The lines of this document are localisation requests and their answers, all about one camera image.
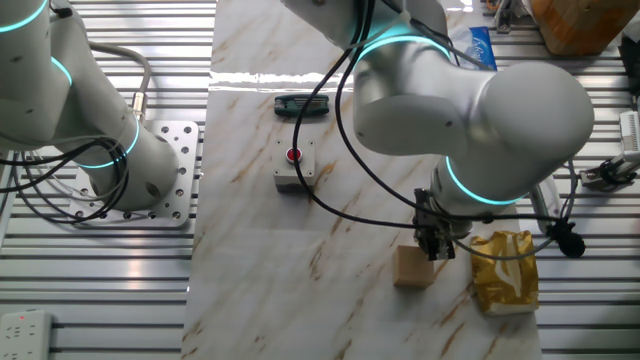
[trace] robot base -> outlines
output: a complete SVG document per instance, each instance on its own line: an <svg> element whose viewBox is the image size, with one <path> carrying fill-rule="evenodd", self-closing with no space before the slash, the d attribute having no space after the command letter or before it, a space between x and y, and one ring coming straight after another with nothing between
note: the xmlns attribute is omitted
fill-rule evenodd
<svg viewBox="0 0 640 360"><path fill-rule="evenodd" d="M191 192L194 184L196 149L198 146L198 125L191 121L148 121L149 131L164 138L176 152L178 169L176 182L169 193L156 206L141 211L123 212L111 210L103 219L95 219L79 224L80 228L178 228L189 219ZM94 197L89 176L78 171L75 183L88 197ZM70 213L86 216L100 208L100 202L90 203L71 200Z"/></svg>

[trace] gold bag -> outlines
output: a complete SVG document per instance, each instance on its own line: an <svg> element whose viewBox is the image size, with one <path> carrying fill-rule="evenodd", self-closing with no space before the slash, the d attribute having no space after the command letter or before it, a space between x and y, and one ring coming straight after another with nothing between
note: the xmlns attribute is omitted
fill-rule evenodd
<svg viewBox="0 0 640 360"><path fill-rule="evenodd" d="M476 236L471 246L484 254L514 256L533 251L531 233L496 231L488 241ZM471 255L473 281L480 307L488 315L534 312L538 302L538 268L535 256L521 260L490 260Z"/></svg>

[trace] electrical outlet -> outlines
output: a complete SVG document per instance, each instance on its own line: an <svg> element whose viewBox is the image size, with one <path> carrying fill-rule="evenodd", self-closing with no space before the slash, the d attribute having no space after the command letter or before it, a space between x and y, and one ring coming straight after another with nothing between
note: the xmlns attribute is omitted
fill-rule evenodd
<svg viewBox="0 0 640 360"><path fill-rule="evenodd" d="M47 360L51 315L41 310L0 319L0 360Z"/></svg>

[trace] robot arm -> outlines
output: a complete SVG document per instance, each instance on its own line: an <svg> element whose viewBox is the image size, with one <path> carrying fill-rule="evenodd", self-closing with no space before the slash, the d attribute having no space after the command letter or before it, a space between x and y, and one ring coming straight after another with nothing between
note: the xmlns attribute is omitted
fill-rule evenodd
<svg viewBox="0 0 640 360"><path fill-rule="evenodd" d="M71 9L66 0L56 8ZM24 151L55 145L63 152L106 136L126 150L130 181L117 210L148 209L176 181L172 147L140 124L96 63L82 19L60 17L49 0L0 0L0 146ZM97 195L116 183L106 150L76 158Z"/></svg>
<svg viewBox="0 0 640 360"><path fill-rule="evenodd" d="M348 46L355 1L283 3L332 43ZM372 34L397 16L383 1L375 9ZM409 0L407 10L446 34L436 0ZM584 146L593 107L584 88L555 66L475 71L456 67L449 56L406 24L368 44L354 72L355 133L382 154L445 155L426 205L454 215L499 214Z"/></svg>

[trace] teal light ring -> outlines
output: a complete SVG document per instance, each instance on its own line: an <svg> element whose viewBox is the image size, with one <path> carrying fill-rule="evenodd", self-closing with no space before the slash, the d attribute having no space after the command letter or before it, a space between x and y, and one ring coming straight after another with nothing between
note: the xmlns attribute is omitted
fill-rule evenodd
<svg viewBox="0 0 640 360"><path fill-rule="evenodd" d="M54 58L53 56L51 57L51 62L53 63L53 65L57 66L58 69L60 69L60 71L62 71L63 74L67 76L67 79L69 80L69 86L72 86L73 80L71 79L71 74L69 73L69 70L67 70L67 68L64 67L64 65L62 65L62 63L58 61L58 59Z"/></svg>
<svg viewBox="0 0 640 360"><path fill-rule="evenodd" d="M42 2L42 5L40 5L40 7L38 8L38 10L36 10L36 12L31 14L31 16L29 16L28 18L20 21L19 23L15 23L13 25L8 25L8 26L1 26L0 27L0 33L9 32L9 31L13 31L13 30L19 29L19 28L27 25L28 23L32 22L33 19L37 18L38 15L40 15L40 13L42 13L44 8L47 7L47 3L49 3L49 0L44 0Z"/></svg>
<svg viewBox="0 0 640 360"><path fill-rule="evenodd" d="M514 203L516 203L516 202L518 202L518 201L520 201L520 200L522 200L524 198L524 196L523 196L523 197L517 198L515 200L496 201L496 200L485 199L482 196L478 196L478 195L474 194L473 192L471 192L471 190L467 189L464 185L462 185L460 180L458 180L456 175L453 173L453 169L451 168L451 160L449 160L448 156L446 157L446 162L447 162L447 170L449 170L449 175L451 176L451 179L453 179L453 182L456 183L456 185L458 185L460 190L462 190L465 194L469 195L469 197L471 197L472 199L474 199L476 201L479 201L479 202L485 203L485 204L489 204L489 205L506 206L506 205L514 204Z"/></svg>
<svg viewBox="0 0 640 360"><path fill-rule="evenodd" d="M429 38L426 38L423 36L416 36L416 35L400 35L400 36L393 36L393 37L384 38L382 40L374 41L372 44L365 47L362 54L360 54L358 61L360 61L360 59L362 59L363 56L367 55L371 51L381 46L389 45L397 42L420 42L420 43L428 44L442 51L442 53L445 54L449 60L451 60L451 54L449 54L449 50L447 50L444 46L438 44L437 42Z"/></svg>
<svg viewBox="0 0 640 360"><path fill-rule="evenodd" d="M138 135L140 135L140 122L136 119L136 136L133 138L133 142L131 143L131 146L129 146L127 151L125 152L124 156L129 155L131 150L133 150L133 147L136 146L136 143L138 142ZM78 164L78 166L83 167L85 169L101 169L101 168L105 168L107 166L111 166L111 165L115 164L117 161L120 161L120 158L116 159L115 161L111 161L111 162L108 162L108 163L102 164L102 165L82 165L82 164Z"/></svg>

